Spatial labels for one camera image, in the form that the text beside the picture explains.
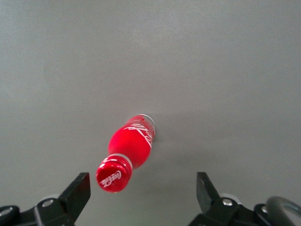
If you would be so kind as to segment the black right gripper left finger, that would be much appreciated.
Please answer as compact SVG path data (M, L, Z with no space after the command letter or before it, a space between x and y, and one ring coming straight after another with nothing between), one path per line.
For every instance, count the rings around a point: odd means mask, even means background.
M36 225L75 225L90 196L90 175L82 172L57 198L44 199L34 206Z

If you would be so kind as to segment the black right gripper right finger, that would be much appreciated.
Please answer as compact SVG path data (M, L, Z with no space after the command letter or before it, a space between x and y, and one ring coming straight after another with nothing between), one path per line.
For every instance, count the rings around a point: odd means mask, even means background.
M205 172L197 173L197 200L201 209L190 226L243 226L238 220L240 206L231 198L222 198L218 194L209 176Z

